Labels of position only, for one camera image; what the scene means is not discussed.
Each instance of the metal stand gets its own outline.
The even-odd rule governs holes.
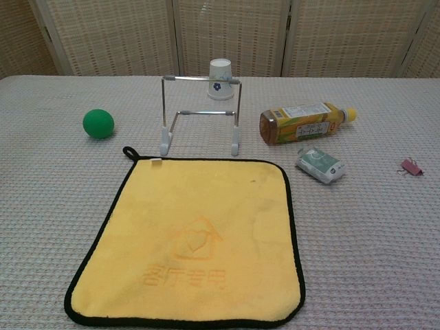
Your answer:
[[[175,81],[175,80],[191,80],[191,81],[208,81],[216,83],[230,83],[231,85],[239,85],[239,100],[237,102],[236,112],[234,111],[178,111],[175,116],[171,128],[168,130],[166,126],[166,113],[165,113],[165,80]],[[173,138],[173,130],[176,125],[176,121],[179,115],[226,115],[234,116],[234,128],[232,129],[232,147],[231,155],[237,156],[239,154],[239,139],[240,139],[240,101],[241,101],[241,81],[238,79],[209,79],[200,77],[176,77],[176,76],[163,76],[162,77],[162,140],[160,143],[160,155],[166,156],[170,150],[171,140]]]

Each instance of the wall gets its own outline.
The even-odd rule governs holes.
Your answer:
[[[38,0],[77,76],[178,74],[171,3]]]
[[[283,75],[395,75],[426,2],[294,0]]]
[[[174,0],[180,73],[207,76],[228,58],[233,76],[280,76],[289,1]]]
[[[0,78],[58,74],[28,0],[0,0]]]
[[[440,78],[440,2],[404,72],[407,78]]]

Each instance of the green ball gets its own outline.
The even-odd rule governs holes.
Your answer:
[[[105,139],[113,133],[115,122],[111,114],[102,109],[94,109],[86,113],[82,127],[91,137]]]

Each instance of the paper cup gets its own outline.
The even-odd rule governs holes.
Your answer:
[[[210,79],[232,79],[231,61],[216,58],[210,62]],[[214,100],[228,100],[234,96],[234,89],[228,82],[209,82],[208,96]]]

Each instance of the green packet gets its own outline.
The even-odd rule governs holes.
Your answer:
[[[318,148],[310,148],[301,153],[297,167],[319,181],[329,184],[345,174],[345,164]]]

